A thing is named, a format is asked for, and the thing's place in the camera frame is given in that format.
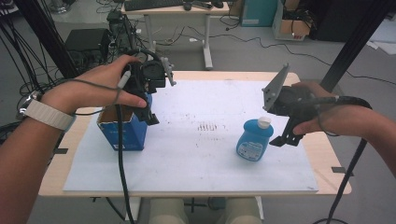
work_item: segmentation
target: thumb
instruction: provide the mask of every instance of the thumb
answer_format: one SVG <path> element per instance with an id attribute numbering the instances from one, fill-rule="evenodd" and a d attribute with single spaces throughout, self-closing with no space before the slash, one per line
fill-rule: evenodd
<path id="1" fill-rule="evenodd" d="M 136 106 L 144 108 L 147 106 L 147 103 L 142 98 L 132 95 L 126 91 L 122 91 L 120 93 L 118 103 L 122 105 Z"/>
<path id="2" fill-rule="evenodd" d="M 317 131 L 318 131 L 318 125 L 315 119 L 311 119 L 309 121 L 298 124 L 293 129 L 293 133 L 296 135 L 314 133 Z"/>

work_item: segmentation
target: bottle cap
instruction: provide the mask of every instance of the bottle cap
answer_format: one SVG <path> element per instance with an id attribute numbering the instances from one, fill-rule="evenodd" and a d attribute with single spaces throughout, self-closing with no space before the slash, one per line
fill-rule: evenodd
<path id="1" fill-rule="evenodd" d="M 271 119 L 267 117 L 261 117 L 257 120 L 257 124 L 261 129 L 267 129 L 271 124 Z"/>

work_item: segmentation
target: blue bottle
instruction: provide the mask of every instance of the blue bottle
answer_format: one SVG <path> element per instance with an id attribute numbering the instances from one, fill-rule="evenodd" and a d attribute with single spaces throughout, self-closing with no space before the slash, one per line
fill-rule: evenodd
<path id="1" fill-rule="evenodd" d="M 261 117 L 245 122 L 244 133 L 236 145 L 236 153 L 249 161 L 259 161 L 274 133 L 271 119 Z"/>

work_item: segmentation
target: gray floor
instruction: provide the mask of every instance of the gray floor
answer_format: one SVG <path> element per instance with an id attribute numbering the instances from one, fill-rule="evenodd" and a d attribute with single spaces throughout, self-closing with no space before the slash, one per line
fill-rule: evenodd
<path id="1" fill-rule="evenodd" d="M 16 27 L 32 45 L 36 52 L 39 46 L 36 38 L 23 19 L 16 19 Z M 212 59 L 215 71 L 278 71 L 283 63 L 289 63 L 291 72 L 301 79 L 321 80 L 329 66 L 307 56 L 290 54 L 284 46 L 263 48 L 272 44 L 286 44 L 294 53 L 305 53 L 332 63 L 343 43 L 321 42 L 307 38 L 304 42 L 275 41 L 270 28 L 237 27 L 225 31 L 227 25 L 218 18 L 211 20 L 211 35 L 223 35 L 210 38 Z M 105 24 L 70 24 L 57 23 L 63 38 L 71 29 L 87 27 L 106 27 Z M 194 27 L 202 32 L 202 27 Z M 156 34 L 158 39 L 172 38 L 176 27 L 162 27 Z M 174 46 L 158 47 L 158 52 L 169 57 L 175 64 L 175 70 L 205 70 L 204 58 L 201 54 L 200 42 L 190 42 L 191 36 L 202 38 L 195 31 L 185 28 L 184 35 Z M 259 37 L 251 41 L 241 41 Z M 22 85 L 15 65 L 10 60 L 3 45 L 0 46 L 1 76 L 0 76 L 0 125 L 14 121 L 15 108 L 21 98 L 19 88 Z M 384 51 L 365 47 L 348 71 L 354 76 L 377 77 L 396 82 L 396 56 L 389 56 Z M 396 120 L 394 96 L 396 87 L 382 81 L 368 78 L 353 78 L 345 75 L 339 82 L 339 89 L 345 95 L 359 96 L 370 102 L 373 108 Z M 359 139 L 355 137 L 330 137 L 332 146 L 340 162 L 347 166 Z M 351 178 L 352 193 L 341 200 L 335 217 L 347 223 L 379 224 L 395 223 L 396 184 L 393 175 L 375 150 L 368 146 L 361 156 Z M 333 196 L 263 196 L 264 223 L 313 223 L 326 217 L 332 204 Z M 205 203 L 206 198 L 197 199 Z M 121 198 L 113 199 L 115 205 L 124 210 Z M 195 212 L 186 207 L 192 224 L 214 223 L 222 210 L 213 211 L 207 207 L 196 207 Z M 149 200 L 144 200 L 138 223 L 147 223 Z M 38 197 L 30 224 L 38 223 L 123 223 L 112 211 L 105 199 L 97 199 L 95 203 L 90 198 L 47 198 Z"/>

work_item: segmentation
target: bottle label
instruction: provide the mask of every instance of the bottle label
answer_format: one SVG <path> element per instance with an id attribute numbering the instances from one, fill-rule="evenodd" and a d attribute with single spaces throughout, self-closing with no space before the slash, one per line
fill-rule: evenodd
<path id="1" fill-rule="evenodd" d="M 243 142 L 239 145 L 236 152 L 247 160 L 257 161 L 262 155 L 263 145 L 255 142 Z"/>

